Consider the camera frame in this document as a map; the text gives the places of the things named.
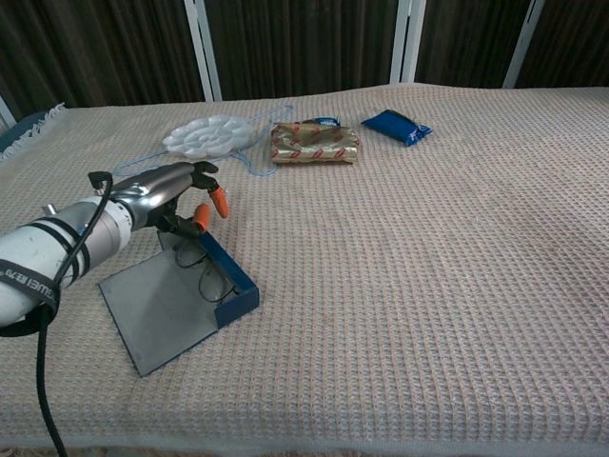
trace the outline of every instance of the dark curtain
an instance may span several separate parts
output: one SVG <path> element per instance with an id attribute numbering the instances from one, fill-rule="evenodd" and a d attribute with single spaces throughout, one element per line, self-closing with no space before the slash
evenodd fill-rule
<path id="1" fill-rule="evenodd" d="M 225 100 L 389 82 L 397 0 L 206 0 Z"/>
<path id="2" fill-rule="evenodd" d="M 516 86 L 609 86 L 609 0 L 546 0 Z"/>
<path id="3" fill-rule="evenodd" d="M 0 94 L 17 119 L 60 102 L 204 99 L 181 0 L 5 0 L 0 43 Z"/>
<path id="4" fill-rule="evenodd" d="M 529 0 L 427 0 L 415 81 L 500 88 Z"/>

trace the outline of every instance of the white window frame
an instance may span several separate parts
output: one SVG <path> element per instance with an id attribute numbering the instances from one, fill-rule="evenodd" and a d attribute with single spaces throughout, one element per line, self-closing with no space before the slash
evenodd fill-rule
<path id="1" fill-rule="evenodd" d="M 531 38 L 533 38 L 544 4 L 545 0 L 531 0 L 529 2 L 529 8 L 524 15 L 524 22 L 522 22 L 521 34 L 514 48 L 510 66 L 505 73 L 505 79 L 503 79 L 502 87 L 504 89 L 513 89 L 516 86 L 521 74 L 522 62 L 524 62 L 526 52 L 529 50 Z"/>
<path id="2" fill-rule="evenodd" d="M 2 119 L 2 123 L 6 124 L 8 129 L 16 124 L 15 118 L 10 112 L 9 106 L 6 104 L 2 96 L 0 95 L 0 119 Z"/>
<path id="3" fill-rule="evenodd" d="M 414 83 L 426 0 L 399 0 L 389 84 Z"/>
<path id="4" fill-rule="evenodd" d="M 205 0 L 184 0 L 184 8 L 187 11 L 190 37 L 197 58 L 203 94 L 208 102 L 220 101 L 222 100 L 222 90 L 207 22 Z"/>

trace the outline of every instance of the fringe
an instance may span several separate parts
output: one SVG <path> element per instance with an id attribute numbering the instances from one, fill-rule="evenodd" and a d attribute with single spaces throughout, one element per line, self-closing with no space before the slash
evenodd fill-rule
<path id="1" fill-rule="evenodd" d="M 0 164 L 3 161 L 9 159 L 15 154 L 26 149 L 31 143 L 35 141 L 37 137 L 42 135 L 45 130 L 49 129 L 49 124 L 60 119 L 68 111 L 65 107 L 65 103 L 60 103 L 55 108 L 51 108 L 45 118 L 38 121 L 36 124 L 31 126 L 31 129 L 27 130 L 23 135 L 16 139 L 12 145 L 0 153 Z"/>

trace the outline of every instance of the beige bedspread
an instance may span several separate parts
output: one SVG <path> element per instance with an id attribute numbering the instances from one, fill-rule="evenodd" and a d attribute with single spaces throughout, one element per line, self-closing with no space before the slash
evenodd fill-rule
<path id="1" fill-rule="evenodd" d="M 220 164 L 232 216 L 211 232 L 261 305 L 146 378 L 96 285 L 159 251 L 154 230 L 68 289 L 47 369 L 67 445 L 606 455 L 609 89 L 287 101 L 293 119 L 352 126 L 359 162 L 270 178 Z M 70 109 L 0 165 L 1 231 L 90 195 L 88 171 L 190 119 L 283 102 Z M 359 125 L 387 108 L 434 133 L 407 149 Z M 180 211 L 204 198 L 190 190 Z M 0 447 L 49 443 L 34 355 L 34 337 L 0 340 Z"/>

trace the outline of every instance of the orange gripper fingertip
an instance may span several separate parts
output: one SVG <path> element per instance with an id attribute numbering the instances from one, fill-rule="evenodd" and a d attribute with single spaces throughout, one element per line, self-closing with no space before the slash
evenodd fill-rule
<path id="1" fill-rule="evenodd" d="M 220 216 L 226 219 L 230 214 L 230 207 L 228 206 L 228 202 L 226 201 L 225 190 L 222 188 L 217 188 L 213 192 L 211 192 L 209 196 L 211 197 L 211 201 L 216 207 L 218 214 L 220 214 Z"/>
<path id="2" fill-rule="evenodd" d="M 194 210 L 194 216 L 192 217 L 192 221 L 199 226 L 199 229 L 202 231 L 207 230 L 207 226 L 209 226 L 209 214 L 210 209 L 209 205 L 202 203 Z"/>

